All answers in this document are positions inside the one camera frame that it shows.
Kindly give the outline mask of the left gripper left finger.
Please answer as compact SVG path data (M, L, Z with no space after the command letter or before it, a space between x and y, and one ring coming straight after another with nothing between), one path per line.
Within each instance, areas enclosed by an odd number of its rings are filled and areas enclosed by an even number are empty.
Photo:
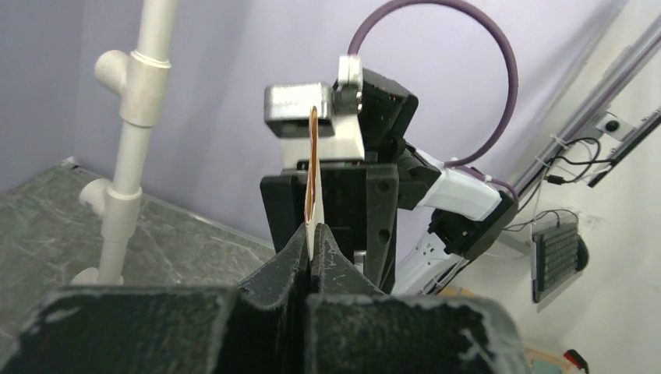
M28 317L4 373L300 373L307 234L235 286L70 286Z

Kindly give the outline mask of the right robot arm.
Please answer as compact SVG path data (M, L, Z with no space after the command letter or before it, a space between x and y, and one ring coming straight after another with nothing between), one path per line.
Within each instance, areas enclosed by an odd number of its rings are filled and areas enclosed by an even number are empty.
M266 87L263 119L283 153L282 172L260 182L271 239L283 249L304 221L315 108L324 218L341 252L381 291L423 293L481 256L517 203L476 171L448 168L407 143L417 96L376 72L362 77L362 85Z

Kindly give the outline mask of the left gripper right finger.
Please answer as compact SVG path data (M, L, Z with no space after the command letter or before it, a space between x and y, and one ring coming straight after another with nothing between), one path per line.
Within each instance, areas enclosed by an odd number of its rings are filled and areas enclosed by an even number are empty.
M315 232L306 299L308 373L529 373L513 319L475 296L390 296Z

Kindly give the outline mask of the brown letter paper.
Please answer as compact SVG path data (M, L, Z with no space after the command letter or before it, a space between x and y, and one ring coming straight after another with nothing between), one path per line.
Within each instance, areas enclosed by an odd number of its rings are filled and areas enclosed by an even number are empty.
M309 114L310 155L306 182L304 206L304 224L309 261L314 259L315 232L319 224L325 222L323 209L323 190L320 174L320 159L318 154L319 119L316 106L312 106Z

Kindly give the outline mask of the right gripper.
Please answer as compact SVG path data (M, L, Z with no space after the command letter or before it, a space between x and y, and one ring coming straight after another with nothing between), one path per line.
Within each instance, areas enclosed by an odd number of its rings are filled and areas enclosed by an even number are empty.
M324 217L342 253L366 252L364 275L381 291L394 287L399 175L393 164L324 166ZM303 222L305 171L266 175L260 192L274 249L280 252Z

